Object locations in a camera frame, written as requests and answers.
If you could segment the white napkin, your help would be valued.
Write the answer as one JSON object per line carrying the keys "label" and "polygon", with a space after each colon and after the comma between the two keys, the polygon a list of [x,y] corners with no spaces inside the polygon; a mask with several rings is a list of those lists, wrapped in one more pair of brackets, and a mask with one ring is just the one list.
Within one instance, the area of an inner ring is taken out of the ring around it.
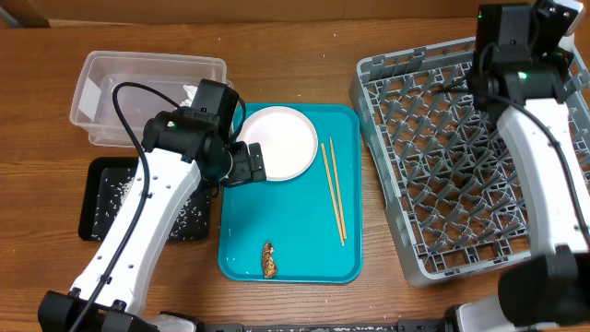
{"label": "white napkin", "polygon": [[198,87],[192,85],[183,85],[183,89],[186,93],[186,99],[184,101],[181,101],[180,105],[191,107],[195,99],[195,94],[197,93]]}

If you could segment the brown food scrap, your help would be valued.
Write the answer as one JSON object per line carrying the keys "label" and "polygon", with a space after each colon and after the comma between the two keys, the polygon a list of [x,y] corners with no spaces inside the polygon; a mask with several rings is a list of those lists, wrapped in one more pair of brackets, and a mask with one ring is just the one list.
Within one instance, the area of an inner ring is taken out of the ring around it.
{"label": "brown food scrap", "polygon": [[277,275],[277,264],[273,258],[272,243],[265,243],[262,254],[262,269],[265,279],[272,279]]}

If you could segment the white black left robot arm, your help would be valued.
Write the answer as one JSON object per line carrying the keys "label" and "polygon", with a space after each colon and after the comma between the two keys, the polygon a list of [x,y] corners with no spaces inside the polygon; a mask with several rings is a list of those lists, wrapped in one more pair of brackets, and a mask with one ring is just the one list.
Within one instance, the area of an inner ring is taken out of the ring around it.
{"label": "white black left robot arm", "polygon": [[196,331],[198,322],[162,312],[143,318],[148,287],[174,221],[200,189],[265,179],[259,144],[238,141],[235,109],[182,107],[147,121],[132,139],[139,159],[132,185],[98,252],[67,294],[48,291],[44,331]]}

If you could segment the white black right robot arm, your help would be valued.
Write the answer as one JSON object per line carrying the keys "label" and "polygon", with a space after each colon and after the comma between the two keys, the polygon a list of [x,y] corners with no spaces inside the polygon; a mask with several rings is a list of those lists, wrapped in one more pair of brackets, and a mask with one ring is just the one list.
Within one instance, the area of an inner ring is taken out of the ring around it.
{"label": "white black right robot arm", "polygon": [[492,65],[470,85],[497,118],[513,159],[531,257],[502,273],[498,290],[448,314],[458,331],[536,331],[589,320],[589,193],[572,146],[559,71]]}

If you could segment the white round plate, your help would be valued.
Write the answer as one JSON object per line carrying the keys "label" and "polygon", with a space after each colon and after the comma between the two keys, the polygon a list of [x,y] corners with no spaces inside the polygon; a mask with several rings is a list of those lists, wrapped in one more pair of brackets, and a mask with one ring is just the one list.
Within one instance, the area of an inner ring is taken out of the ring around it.
{"label": "white round plate", "polygon": [[249,115],[239,141],[258,143],[268,181],[287,181],[302,175],[313,163],[318,135],[311,120],[287,106],[270,106]]}

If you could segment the left wooden chopstick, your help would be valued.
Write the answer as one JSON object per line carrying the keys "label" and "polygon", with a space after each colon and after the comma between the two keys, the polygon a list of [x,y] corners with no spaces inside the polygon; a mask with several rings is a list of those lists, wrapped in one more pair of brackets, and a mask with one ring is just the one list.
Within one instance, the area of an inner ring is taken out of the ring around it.
{"label": "left wooden chopstick", "polygon": [[325,169],[325,173],[326,173],[326,179],[328,182],[328,188],[329,188],[329,193],[331,196],[332,206],[333,206],[333,210],[334,210],[334,214],[335,214],[336,226],[337,226],[337,230],[338,230],[338,234],[339,234],[339,239],[340,239],[341,245],[344,247],[345,246],[344,232],[342,230],[342,224],[340,221],[340,213],[339,213],[338,205],[336,202],[336,195],[335,195],[332,176],[331,176],[331,172],[330,172],[330,168],[329,168],[329,164],[328,164],[328,160],[327,160],[325,144],[321,143],[320,147],[321,147],[322,156],[323,156],[323,160],[324,160],[324,169]]}

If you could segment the teal plastic tray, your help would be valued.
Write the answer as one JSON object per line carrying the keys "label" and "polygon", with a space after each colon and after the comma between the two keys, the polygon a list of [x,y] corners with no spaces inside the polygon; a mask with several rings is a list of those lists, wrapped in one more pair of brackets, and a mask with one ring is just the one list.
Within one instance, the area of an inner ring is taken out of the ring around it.
{"label": "teal plastic tray", "polygon": [[272,243],[275,282],[348,283],[362,270],[360,123],[346,105],[295,103],[324,143],[336,195],[333,138],[347,239],[340,243],[319,147],[312,165],[293,180],[247,184],[223,193],[218,266],[230,279],[262,281],[262,254]]}

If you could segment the clear plastic bin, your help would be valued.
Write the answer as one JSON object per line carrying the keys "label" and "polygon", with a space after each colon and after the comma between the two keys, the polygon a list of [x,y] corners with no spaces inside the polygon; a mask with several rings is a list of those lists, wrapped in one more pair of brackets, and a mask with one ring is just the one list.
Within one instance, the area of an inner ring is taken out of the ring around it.
{"label": "clear plastic bin", "polygon": [[112,91],[122,82],[151,87],[180,104],[183,85],[206,78],[225,83],[227,65],[213,57],[167,53],[94,51],[88,55],[75,89],[69,120],[88,132],[95,146],[131,148],[112,104]]}

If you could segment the spilled rice pile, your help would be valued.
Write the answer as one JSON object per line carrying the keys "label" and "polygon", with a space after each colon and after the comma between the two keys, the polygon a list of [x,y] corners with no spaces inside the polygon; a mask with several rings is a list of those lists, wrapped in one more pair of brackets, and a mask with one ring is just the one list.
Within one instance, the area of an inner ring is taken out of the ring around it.
{"label": "spilled rice pile", "polygon": [[[101,174],[95,214],[88,239],[100,242],[106,236],[134,181],[135,168],[107,168]],[[169,242],[203,240],[208,236],[210,191],[193,192],[173,222]]]}

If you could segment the black plastic tray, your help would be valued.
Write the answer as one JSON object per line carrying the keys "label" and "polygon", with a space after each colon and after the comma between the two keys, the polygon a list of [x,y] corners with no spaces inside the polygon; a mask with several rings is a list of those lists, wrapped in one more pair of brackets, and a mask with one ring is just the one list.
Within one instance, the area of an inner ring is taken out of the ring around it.
{"label": "black plastic tray", "polygon": [[[134,181],[138,159],[100,157],[88,166],[78,236],[83,241],[100,242],[107,235]],[[210,193],[194,192],[173,222],[170,242],[198,241],[209,231]]]}

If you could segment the grey plastic dish rack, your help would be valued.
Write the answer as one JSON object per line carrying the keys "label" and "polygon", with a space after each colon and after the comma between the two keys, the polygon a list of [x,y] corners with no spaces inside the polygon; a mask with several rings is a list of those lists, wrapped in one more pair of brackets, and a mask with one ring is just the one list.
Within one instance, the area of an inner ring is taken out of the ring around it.
{"label": "grey plastic dish rack", "polygon": [[363,58],[349,92],[416,287],[587,247],[574,216],[528,217],[510,142],[466,93],[475,46],[464,38]]}

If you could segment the black rail at table edge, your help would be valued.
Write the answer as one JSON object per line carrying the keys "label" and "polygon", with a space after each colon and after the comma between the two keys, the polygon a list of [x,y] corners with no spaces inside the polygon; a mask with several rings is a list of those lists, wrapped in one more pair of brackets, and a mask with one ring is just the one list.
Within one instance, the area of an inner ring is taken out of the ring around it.
{"label": "black rail at table edge", "polygon": [[396,323],[333,324],[333,325],[273,325],[244,326],[242,324],[199,323],[197,332],[455,332],[446,319],[400,319]]}

